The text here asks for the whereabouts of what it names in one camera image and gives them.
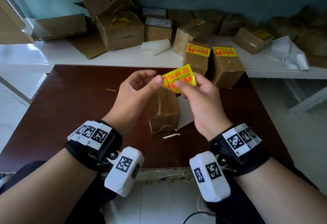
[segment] black cable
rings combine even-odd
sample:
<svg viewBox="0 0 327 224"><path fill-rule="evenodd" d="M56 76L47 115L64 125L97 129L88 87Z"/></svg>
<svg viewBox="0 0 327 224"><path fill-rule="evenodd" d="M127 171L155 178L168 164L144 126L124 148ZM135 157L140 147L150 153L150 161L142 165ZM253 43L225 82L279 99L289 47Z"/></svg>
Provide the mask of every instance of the black cable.
<svg viewBox="0 0 327 224"><path fill-rule="evenodd" d="M224 218L221 218L219 216L216 216L215 214L212 214L212 213L209 213L209 212L204 212L204 211L198 211L198 212L194 212L193 214L190 214L186 219L185 221L183 222L183 224L185 224L189 218L191 218L192 216L194 216L195 214L207 214L207 215L210 215L210 216L215 216L216 218L218 219L221 219L223 220L224 222L228 223L228 224L231 224L229 221L225 220Z"/></svg>

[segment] brown table surface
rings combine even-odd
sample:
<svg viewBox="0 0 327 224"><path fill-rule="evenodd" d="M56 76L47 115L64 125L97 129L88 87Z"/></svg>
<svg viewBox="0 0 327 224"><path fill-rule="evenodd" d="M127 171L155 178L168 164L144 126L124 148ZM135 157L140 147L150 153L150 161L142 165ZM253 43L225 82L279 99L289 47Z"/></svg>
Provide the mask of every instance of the brown table surface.
<svg viewBox="0 0 327 224"><path fill-rule="evenodd" d="M110 110L121 82L138 69L142 68L56 65L1 153L0 172L14 172L29 162L50 159L78 126L86 120L100 119ZM155 70L161 75L171 71ZM292 163L246 74L233 89L220 90L220 95L234 124L246 123L275 158ZM174 133L151 134L143 111L137 126L123 137L122 149L139 149L145 157L143 168L186 167L191 157L208 149L194 122L178 130L180 136L162 139Z"/></svg>

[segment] white label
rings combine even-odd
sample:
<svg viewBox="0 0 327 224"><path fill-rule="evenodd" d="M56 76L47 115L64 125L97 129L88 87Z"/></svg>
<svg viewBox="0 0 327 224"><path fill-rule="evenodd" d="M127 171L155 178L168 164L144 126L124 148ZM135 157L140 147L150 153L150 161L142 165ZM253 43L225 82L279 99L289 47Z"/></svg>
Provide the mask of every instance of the white label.
<svg viewBox="0 0 327 224"><path fill-rule="evenodd" d="M143 8L143 14L145 14L145 15L165 16L166 15L166 10Z"/></svg>
<svg viewBox="0 0 327 224"><path fill-rule="evenodd" d="M153 25L153 26L160 26L160 27L171 27L171 21L168 19L159 19L159 18L153 18L153 17L148 17L146 19L145 24L148 25Z"/></svg>

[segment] fragile label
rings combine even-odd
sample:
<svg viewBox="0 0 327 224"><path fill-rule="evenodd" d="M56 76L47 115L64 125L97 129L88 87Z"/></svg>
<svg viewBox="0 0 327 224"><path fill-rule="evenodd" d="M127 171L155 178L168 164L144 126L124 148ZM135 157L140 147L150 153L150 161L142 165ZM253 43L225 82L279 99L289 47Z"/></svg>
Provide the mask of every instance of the fragile label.
<svg viewBox="0 0 327 224"><path fill-rule="evenodd" d="M188 44L186 48L186 52L194 53L197 55L209 57L210 55L210 48L201 47L193 44Z"/></svg>
<svg viewBox="0 0 327 224"><path fill-rule="evenodd" d="M120 18L120 19L114 18L111 22L111 26L125 26L127 24L129 24L127 18Z"/></svg>
<svg viewBox="0 0 327 224"><path fill-rule="evenodd" d="M166 28L170 28L171 27L171 21L170 20L168 20L168 19L153 18L153 17L148 17L146 19L145 24L153 25L153 26L166 27Z"/></svg>
<svg viewBox="0 0 327 224"><path fill-rule="evenodd" d="M143 8L143 14L145 14L145 15L165 16L166 15L166 10L164 10L164 9Z"/></svg>
<svg viewBox="0 0 327 224"><path fill-rule="evenodd" d="M235 49L232 47L213 47L216 56L237 57Z"/></svg>
<svg viewBox="0 0 327 224"><path fill-rule="evenodd" d="M267 36L270 36L271 34L264 29L260 29L253 33L255 36L258 36L259 38L265 38Z"/></svg>
<svg viewBox="0 0 327 224"><path fill-rule="evenodd" d="M197 85L197 81L194 77L190 64L175 69L169 73L166 73L163 77L163 87L172 90L175 93L181 93L175 86L175 81L184 81L192 86Z"/></svg>
<svg viewBox="0 0 327 224"><path fill-rule="evenodd" d="M191 23L194 23L196 25L201 25L201 24L204 24L205 21L203 21L202 19L200 18L197 18L197 19L194 19L193 21L191 21Z"/></svg>

